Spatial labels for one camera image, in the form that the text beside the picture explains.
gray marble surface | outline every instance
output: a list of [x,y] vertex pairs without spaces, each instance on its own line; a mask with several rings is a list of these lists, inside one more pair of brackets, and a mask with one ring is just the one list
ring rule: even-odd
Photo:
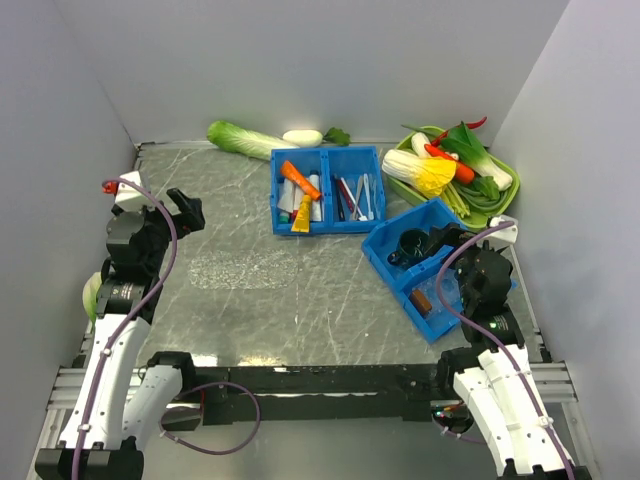
[[[432,363],[467,345],[460,328],[424,340],[364,258],[366,235],[273,235],[267,162],[214,148],[140,156],[155,194],[169,205],[170,187],[200,197],[207,221],[179,243],[140,363],[158,350],[203,366]],[[386,191],[387,218],[410,208]],[[510,305],[539,361],[522,288]]]

blue divided container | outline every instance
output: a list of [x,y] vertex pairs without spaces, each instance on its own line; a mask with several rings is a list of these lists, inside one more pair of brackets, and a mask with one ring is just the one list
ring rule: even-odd
[[[429,233],[431,227],[441,228],[451,222],[460,223],[453,212],[442,203],[442,200],[434,198],[382,223],[362,243],[362,251],[373,268],[389,286],[413,324],[429,343],[435,342],[455,327],[459,320],[444,309],[440,312],[431,312],[424,318],[409,300],[409,295],[419,285],[438,274],[442,266],[442,259],[452,249],[451,247],[443,247],[433,257],[423,260],[408,270],[391,265],[387,262],[387,257],[396,250],[398,238],[405,230],[420,228]],[[426,296],[434,306],[436,302],[439,304],[433,287],[426,293]],[[462,311],[459,295],[458,300],[453,302],[452,306],[456,310]]]
[[[308,177],[312,171],[320,173],[320,185],[322,190],[322,222],[311,222],[309,233],[297,233],[291,231],[291,222],[280,223],[278,219],[278,199],[280,189],[284,183],[284,177],[280,174],[280,168],[285,160],[289,160],[298,171]],[[374,219],[360,222],[351,221],[349,209],[342,201],[345,218],[344,222],[338,219],[338,201],[341,195],[335,191],[332,176],[344,177],[349,189],[356,196],[358,178],[369,175],[371,188],[371,203],[374,211]],[[382,176],[380,175],[380,162],[375,147],[329,147],[329,148],[292,148],[273,150],[271,152],[271,221],[273,233],[276,235],[310,235],[322,233],[366,233],[373,230],[385,219],[386,199]],[[358,203],[360,210],[367,215],[367,197],[360,195]]]

cup handle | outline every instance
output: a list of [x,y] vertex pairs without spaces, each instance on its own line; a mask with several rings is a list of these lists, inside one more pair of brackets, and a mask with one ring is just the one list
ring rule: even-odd
[[387,257],[387,262],[391,265],[397,265],[400,263],[400,254],[398,252],[391,252]]

green basket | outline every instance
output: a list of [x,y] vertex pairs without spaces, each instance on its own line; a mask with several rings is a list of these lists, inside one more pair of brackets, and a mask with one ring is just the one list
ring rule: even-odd
[[[423,128],[427,131],[427,137],[429,137],[430,140],[433,140],[442,132],[444,132],[444,130],[439,127],[427,126]],[[411,150],[412,136],[413,136],[413,132],[410,133],[398,145],[396,145],[396,148],[401,150]],[[495,212],[492,212],[491,214],[487,215],[486,213],[476,212],[473,209],[471,209],[471,215],[469,215],[468,217],[465,217],[464,219],[462,218],[459,219],[470,230],[475,230],[475,231],[482,230],[487,226],[487,221],[489,220],[489,217],[501,215],[502,213],[504,213],[505,210],[509,207],[509,205],[513,201],[514,197],[516,196],[516,193],[518,193],[518,189],[520,188],[520,177],[518,177],[518,174],[511,167],[509,167],[509,165],[501,162],[493,155],[490,155],[490,157],[491,157],[491,160],[493,160],[496,165],[498,165],[502,170],[504,170],[509,175],[511,175],[511,177],[513,177],[513,182],[511,183],[511,186],[507,190],[507,199],[502,204],[502,206],[499,209],[497,209]],[[401,182],[400,180],[393,178],[389,175],[387,175],[387,179],[389,181],[389,186],[391,187],[391,190],[396,192],[398,195],[400,195],[400,197],[404,198],[411,205],[416,206],[427,201],[427,199],[423,197],[422,194],[420,194],[417,190],[413,189],[411,186],[407,185],[406,183]]]

brown eraser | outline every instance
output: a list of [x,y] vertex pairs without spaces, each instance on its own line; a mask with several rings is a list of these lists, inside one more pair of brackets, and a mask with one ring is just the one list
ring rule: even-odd
[[420,290],[416,289],[411,292],[411,295],[409,295],[409,300],[411,300],[413,306],[416,307],[418,313],[423,317],[426,317],[431,311],[431,303],[429,302],[429,300],[427,300],[427,297],[425,297],[424,293],[422,293]]

